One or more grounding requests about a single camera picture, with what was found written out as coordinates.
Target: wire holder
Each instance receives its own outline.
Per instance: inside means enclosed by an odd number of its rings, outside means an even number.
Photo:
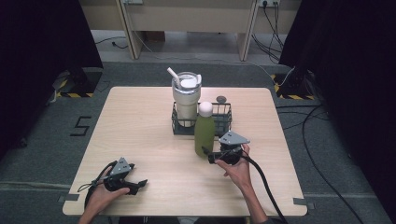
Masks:
[[[222,137],[228,131],[231,130],[231,122],[233,121],[231,104],[228,103],[212,103],[213,114],[212,118],[215,121],[215,136]],[[178,119],[176,102],[173,104],[172,110],[172,129],[176,135],[194,135],[195,125],[190,127],[184,127],[182,124],[185,122],[195,123],[196,119]]]

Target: straw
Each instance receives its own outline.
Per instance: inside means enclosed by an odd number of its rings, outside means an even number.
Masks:
[[[180,79],[178,78],[178,75],[172,70],[172,68],[168,67],[168,73],[172,75],[172,77],[175,78],[177,88],[180,89]]]

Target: hazard tape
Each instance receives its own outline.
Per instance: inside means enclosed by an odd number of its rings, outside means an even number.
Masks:
[[[295,92],[290,92],[290,89],[287,87],[278,86],[281,84],[281,82],[276,82],[276,75],[271,75],[271,78],[275,82],[274,89],[277,97],[291,100],[314,100],[314,96],[311,94],[296,94]]]
[[[82,97],[93,97],[93,93],[59,92],[58,96],[71,97],[71,98],[82,98]]]

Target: white cap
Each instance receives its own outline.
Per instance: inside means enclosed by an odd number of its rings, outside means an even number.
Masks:
[[[198,113],[202,117],[208,118],[213,114],[213,105],[210,102],[201,102],[198,107]]]

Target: yellow black tape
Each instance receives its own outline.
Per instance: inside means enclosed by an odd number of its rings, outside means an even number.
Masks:
[[[59,92],[59,96],[71,97],[71,98],[81,98],[81,97],[93,97],[93,93],[74,93],[74,92]]]
[[[276,96],[281,99],[291,99],[291,100],[314,100],[314,96],[310,93],[309,87],[307,86],[306,92],[301,92],[301,90],[294,90],[288,88],[288,86],[281,85],[283,83],[285,75],[271,75],[272,80],[274,81],[274,89],[276,92]]]

